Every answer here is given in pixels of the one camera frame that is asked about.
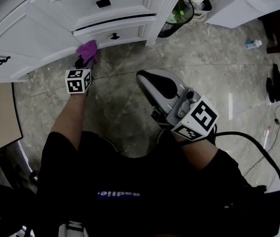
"marble floor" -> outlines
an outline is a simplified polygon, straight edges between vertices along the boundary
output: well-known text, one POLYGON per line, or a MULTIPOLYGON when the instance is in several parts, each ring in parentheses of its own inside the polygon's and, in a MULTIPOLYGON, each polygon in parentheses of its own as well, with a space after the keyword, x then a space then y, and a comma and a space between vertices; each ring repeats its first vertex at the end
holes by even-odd
MULTIPOLYGON (((137 42, 101 49, 86 101, 84 130, 110 139, 126 156, 146 155, 159 127, 137 86, 136 72, 156 68, 175 73, 206 95, 220 113, 219 131, 247 133, 269 150, 278 131, 274 110, 280 102, 269 103, 265 83, 272 64, 280 68, 280 54, 267 54, 266 43, 261 22, 254 20, 235 29, 191 23, 158 39, 153 47, 137 42), (263 45, 246 50, 244 42, 253 39, 263 45)), ((49 131, 69 98, 64 74, 75 60, 76 55, 58 60, 33 71, 30 81, 14 84, 22 147, 36 171, 49 131)), ((280 120, 280 108, 277 117, 280 120)), ((241 137, 220 137, 217 145, 239 163, 242 173, 261 158, 256 147, 241 137)), ((270 154, 280 165, 280 130, 270 154)), ((246 179, 252 185, 270 185, 274 176, 263 160, 246 179)))

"trash bin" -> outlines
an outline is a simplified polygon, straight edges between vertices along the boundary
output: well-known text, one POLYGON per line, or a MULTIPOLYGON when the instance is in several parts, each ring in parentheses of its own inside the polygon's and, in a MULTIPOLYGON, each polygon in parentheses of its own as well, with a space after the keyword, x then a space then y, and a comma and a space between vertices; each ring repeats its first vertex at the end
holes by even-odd
POLYGON ((212 4, 209 0, 204 0, 203 2, 205 4, 205 7, 202 10, 196 10, 193 7, 193 4, 190 0, 179 0, 174 7, 172 13, 168 17, 167 21, 165 22, 161 32, 159 33, 158 37, 160 38, 167 38, 171 36, 173 33, 175 33, 179 28, 181 28, 183 25, 194 21, 204 21, 207 13, 212 11, 212 4), (173 17, 175 19, 179 19, 178 22, 172 23, 173 17))

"small bottle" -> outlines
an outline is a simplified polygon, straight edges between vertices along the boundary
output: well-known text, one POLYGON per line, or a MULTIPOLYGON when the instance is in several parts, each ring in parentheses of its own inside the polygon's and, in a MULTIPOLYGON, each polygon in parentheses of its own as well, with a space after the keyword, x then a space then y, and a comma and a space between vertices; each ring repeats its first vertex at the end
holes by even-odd
POLYGON ((263 44, 262 41, 261 40, 257 40, 257 39, 245 42, 245 46, 246 46, 247 49, 258 48, 262 44, 263 44))

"purple cloth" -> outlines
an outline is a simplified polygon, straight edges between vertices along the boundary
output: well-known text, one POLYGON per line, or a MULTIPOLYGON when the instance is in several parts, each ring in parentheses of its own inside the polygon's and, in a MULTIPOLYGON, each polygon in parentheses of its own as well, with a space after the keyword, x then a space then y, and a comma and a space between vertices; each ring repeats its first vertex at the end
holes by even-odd
POLYGON ((91 40, 86 44, 81 45, 77 50, 77 54, 80 54, 86 63, 91 57, 97 53, 97 44, 95 40, 91 40))

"white cabinet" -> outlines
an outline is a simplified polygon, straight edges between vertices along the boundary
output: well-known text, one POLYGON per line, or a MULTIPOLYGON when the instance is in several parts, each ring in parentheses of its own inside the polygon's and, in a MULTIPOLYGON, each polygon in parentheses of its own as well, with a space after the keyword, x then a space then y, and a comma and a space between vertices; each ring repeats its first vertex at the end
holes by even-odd
POLYGON ((116 18, 157 13, 156 0, 31 0, 69 31, 116 18))
POLYGON ((26 1, 0 22, 0 57, 11 57, 0 65, 0 77, 22 75, 31 66, 75 52, 79 45, 70 32, 26 1))
POLYGON ((86 43, 96 40, 98 48, 146 40, 155 16, 113 21, 74 32, 74 36, 86 43))

